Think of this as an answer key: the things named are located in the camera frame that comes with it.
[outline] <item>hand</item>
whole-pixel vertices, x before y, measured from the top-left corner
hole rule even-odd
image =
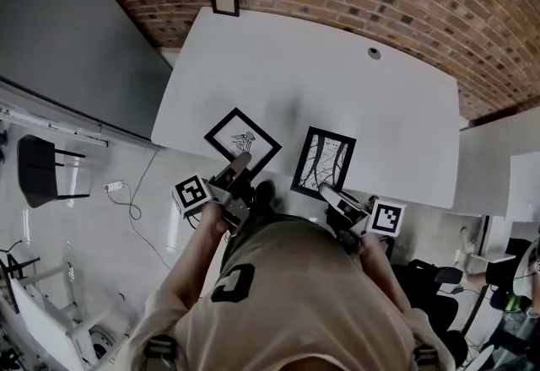
[[[364,236],[360,237],[360,247],[359,247],[359,254],[364,255],[372,250],[378,250],[381,248],[381,242],[379,241],[379,237],[372,234],[367,233]]]
[[[210,229],[213,237],[221,237],[229,230],[229,223],[223,219],[223,208],[215,202],[208,202],[202,207],[199,227]]]

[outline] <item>white cable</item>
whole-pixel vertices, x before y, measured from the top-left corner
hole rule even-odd
[[[128,203],[124,203],[124,202],[117,202],[116,200],[114,200],[112,197],[111,197],[111,194],[109,193],[108,190],[105,190],[106,193],[107,193],[107,196],[109,197],[109,200],[111,200],[111,202],[115,203],[116,205],[119,205],[119,206],[127,206],[128,209],[127,209],[127,219],[129,220],[129,223],[131,224],[132,226],[132,229],[133,231],[137,234],[137,236],[139,238],[141,238],[144,242],[146,242],[148,244],[148,246],[154,250],[154,253],[159,257],[159,259],[161,260],[161,263],[163,263],[163,265],[170,270],[170,267],[167,266],[167,264],[165,263],[165,260],[163,260],[163,257],[161,256],[161,254],[155,249],[155,247],[150,244],[150,242],[144,237],[142,236],[138,231],[137,229],[135,229],[135,226],[133,225],[133,221],[138,221],[140,220],[142,217],[143,217],[143,211],[141,211],[141,208],[135,204],[133,204],[133,200],[135,199],[135,196],[137,195],[137,191],[139,189],[139,187],[141,186],[141,184],[143,183],[143,179],[144,179],[144,176],[146,175],[146,172],[149,171],[150,169],[150,165],[152,165],[152,162],[154,161],[154,158],[155,156],[158,154],[158,151],[156,151],[154,153],[154,156],[150,159],[150,162],[148,163],[148,166],[146,167],[146,170],[143,172],[143,175],[141,176],[141,179],[139,180],[138,184],[137,184],[137,188],[135,189],[135,192],[133,193],[132,195],[132,189],[131,187],[129,186],[128,183],[126,182],[122,182],[122,185],[125,186],[127,188],[127,192],[129,193],[129,201]],[[135,217],[133,215],[133,208],[137,209],[138,210],[138,217]]]

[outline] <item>beige t-shirt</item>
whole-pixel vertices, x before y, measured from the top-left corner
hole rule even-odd
[[[532,299],[532,277],[536,272],[531,271],[529,260],[532,252],[535,254],[533,260],[535,261],[537,259],[536,251],[537,241],[535,240],[525,251],[525,254],[520,260],[520,264],[516,269],[513,290],[517,296],[527,296],[529,299]]]
[[[402,315],[359,261],[308,222],[250,238],[190,310],[164,291],[150,297],[129,344],[132,370],[158,334],[177,340],[179,370],[279,370],[308,357],[346,370],[455,369],[427,316]]]

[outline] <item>small hole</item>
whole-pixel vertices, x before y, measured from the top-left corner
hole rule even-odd
[[[376,61],[378,61],[379,59],[381,59],[381,53],[375,49],[374,47],[370,47],[368,49],[368,55],[371,59],[375,59]]]

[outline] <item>desk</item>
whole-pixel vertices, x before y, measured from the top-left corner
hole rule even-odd
[[[368,49],[381,53],[371,59]],[[238,107],[283,147],[292,176],[309,126],[357,139],[345,188],[451,207],[460,118],[456,80],[349,32],[270,13],[202,8],[152,133],[167,148],[223,159],[203,136]]]

